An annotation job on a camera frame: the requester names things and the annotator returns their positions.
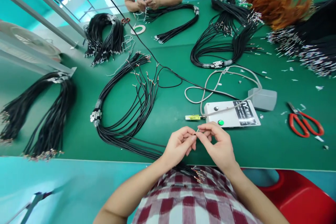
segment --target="white electric fan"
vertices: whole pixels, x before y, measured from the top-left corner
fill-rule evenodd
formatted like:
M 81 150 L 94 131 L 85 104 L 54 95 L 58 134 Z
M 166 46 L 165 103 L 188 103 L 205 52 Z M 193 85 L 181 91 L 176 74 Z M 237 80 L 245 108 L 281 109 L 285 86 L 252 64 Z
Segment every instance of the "white electric fan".
M 0 21 L 0 31 L 12 38 L 21 41 L 22 43 L 34 49 L 35 51 L 44 54 L 46 57 L 49 57 L 50 59 L 53 59 L 57 62 L 61 62 L 60 57 L 61 51 L 52 44 L 50 44 L 49 42 L 47 42 L 45 39 L 36 35 L 35 33 L 25 28 L 22 28 L 21 26 L 18 26 L 16 24 L 4 21 Z M 30 57 L 24 52 L 14 47 L 11 47 L 10 45 L 7 45 L 1 41 L 0 41 L 0 49 L 30 63 L 40 64 L 38 60 Z

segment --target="green table surface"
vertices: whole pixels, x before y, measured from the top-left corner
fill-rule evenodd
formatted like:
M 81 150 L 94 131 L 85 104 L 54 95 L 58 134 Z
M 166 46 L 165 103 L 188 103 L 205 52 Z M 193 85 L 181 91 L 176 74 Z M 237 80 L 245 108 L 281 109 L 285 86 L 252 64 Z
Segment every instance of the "green table surface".
M 167 43 L 162 45 L 157 43 L 154 41 L 154 36 L 185 23 L 193 17 L 192 11 L 178 10 L 168 13 L 155 22 L 146 24 L 146 31 L 139 36 L 162 65 L 172 68 L 176 73 L 194 83 L 204 85 L 206 78 L 213 72 L 213 69 L 202 69 L 194 66 L 190 62 L 190 51 L 208 26 L 210 18 L 217 12 L 211 8 L 210 0 L 200 0 L 193 2 L 193 4 L 200 9 L 198 22 Z M 136 21 L 130 13 L 127 13 L 126 16 L 131 18 L 132 25 L 135 23 L 137 25 L 143 24 L 141 21 Z M 125 29 L 125 33 L 130 34 L 130 28 L 126 26 Z M 61 27 L 61 30 L 69 33 L 69 35 L 77 36 L 78 40 L 81 39 L 70 27 Z M 259 127 L 226 129 L 231 136 L 236 159 L 242 167 L 336 171 L 336 133 L 334 129 L 336 79 L 318 78 L 313 72 L 300 66 L 299 63 L 286 62 L 287 58 L 285 57 L 278 58 L 274 50 L 275 46 L 260 39 L 265 37 L 265 34 L 269 31 L 269 27 L 264 26 L 254 35 L 251 42 L 260 45 L 272 55 L 245 54 L 240 59 L 239 64 L 256 72 L 267 72 L 267 76 L 272 80 L 262 78 L 260 81 L 263 88 L 275 90 L 278 93 L 277 104 L 272 112 L 257 111 L 258 114 L 264 116 L 263 119 L 260 119 L 261 126 Z M 64 131 L 63 151 L 65 153 L 59 158 L 152 162 L 148 158 L 104 143 L 90 122 L 90 114 L 98 96 L 110 80 L 110 77 L 106 75 L 113 73 L 125 61 L 127 53 L 117 56 L 115 61 L 109 61 L 91 68 L 92 58 L 83 57 L 85 48 L 69 50 L 69 45 L 50 34 L 50 32 L 44 38 L 51 38 L 52 36 L 54 44 L 61 47 L 62 51 L 66 53 L 63 55 L 63 64 L 68 67 L 77 67 L 73 75 L 73 80 L 78 89 L 77 101 L 67 118 Z M 134 51 L 140 50 L 147 53 L 141 43 L 136 38 L 135 40 Z M 224 38 L 223 41 L 229 42 L 230 38 Z M 0 62 L 0 105 L 4 105 L 21 94 L 40 75 L 4 60 Z M 156 63 L 152 60 L 151 63 L 144 65 L 142 70 L 148 71 L 151 77 L 154 75 L 155 67 Z M 214 87 L 217 79 L 218 75 L 211 78 L 210 88 Z M 162 71 L 160 75 L 161 85 L 170 86 L 179 83 L 179 81 L 168 71 Z M 221 83 L 222 86 L 219 86 L 218 90 L 241 99 L 247 97 L 247 91 L 255 87 L 255 84 L 251 81 L 236 75 L 223 76 Z M 119 120 L 129 109 L 135 98 L 135 89 L 132 84 L 136 84 L 134 75 L 126 75 L 110 92 L 104 103 L 103 124 L 105 126 Z M 159 89 L 153 110 L 136 137 L 165 145 L 173 131 L 186 125 L 196 129 L 198 122 L 185 121 L 184 119 L 185 115 L 199 114 L 200 112 L 200 106 L 188 102 L 184 96 L 184 90 L 189 86 L 191 86 L 189 83 L 183 82 L 179 87 Z M 315 86 L 324 86 L 324 88 L 318 91 Z M 59 86 L 54 85 L 38 99 L 31 108 L 18 139 L 10 146 L 0 146 L 0 155 L 21 155 L 32 131 L 58 93 Z M 200 100 L 202 91 L 191 90 L 188 95 L 192 100 Z M 228 97 L 214 94 L 207 102 L 229 100 L 231 99 Z M 285 123 L 288 114 L 281 115 L 284 111 L 289 112 L 286 106 L 287 101 L 292 102 L 298 108 L 303 104 L 307 108 L 304 112 L 320 121 L 325 129 L 325 135 L 323 136 L 325 143 L 317 141 L 313 136 L 301 138 L 291 131 L 288 123 Z M 324 150 L 323 145 L 328 145 L 329 150 Z M 197 143 L 197 150 L 192 151 L 185 158 L 185 161 L 192 165 L 214 165 L 200 142 Z

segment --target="white tape roll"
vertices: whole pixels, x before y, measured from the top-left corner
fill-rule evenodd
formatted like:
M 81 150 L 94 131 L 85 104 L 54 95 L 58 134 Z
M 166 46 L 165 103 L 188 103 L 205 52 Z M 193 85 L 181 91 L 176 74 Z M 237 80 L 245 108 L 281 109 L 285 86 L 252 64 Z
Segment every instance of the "white tape roll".
M 138 27 L 141 27 L 142 30 L 141 30 L 141 31 L 137 31 L 137 32 L 135 32 L 135 33 L 134 33 L 133 30 L 131 30 L 131 34 L 133 34 L 133 35 L 135 35 L 135 34 L 141 34 L 141 33 L 143 33 L 143 32 L 146 30 L 146 27 L 145 27 L 144 25 L 142 25 L 142 24 L 140 24 L 140 25 L 138 25 L 138 26 L 134 26 L 133 29 L 135 30 L 135 29 L 138 28 Z

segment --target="white control box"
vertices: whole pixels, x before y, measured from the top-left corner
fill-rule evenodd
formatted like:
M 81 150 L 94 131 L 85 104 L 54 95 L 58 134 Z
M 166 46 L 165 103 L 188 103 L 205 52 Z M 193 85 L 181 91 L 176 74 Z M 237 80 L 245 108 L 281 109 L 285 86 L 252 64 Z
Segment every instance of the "white control box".
M 238 100 L 206 103 L 204 106 L 204 112 L 205 114 L 210 114 L 219 110 L 233 107 L 240 102 L 241 101 Z M 243 102 L 240 106 L 234 109 L 207 116 L 206 122 L 209 123 L 211 121 L 218 123 L 222 128 L 250 127 L 261 125 L 251 100 Z

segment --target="red chair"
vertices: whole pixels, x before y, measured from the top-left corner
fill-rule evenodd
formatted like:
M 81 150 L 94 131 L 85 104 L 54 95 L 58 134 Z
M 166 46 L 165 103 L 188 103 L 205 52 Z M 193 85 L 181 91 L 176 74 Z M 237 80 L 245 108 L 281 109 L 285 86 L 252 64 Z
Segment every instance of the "red chair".
M 278 182 L 258 187 L 290 224 L 335 224 L 336 202 L 325 192 L 292 170 L 276 170 Z

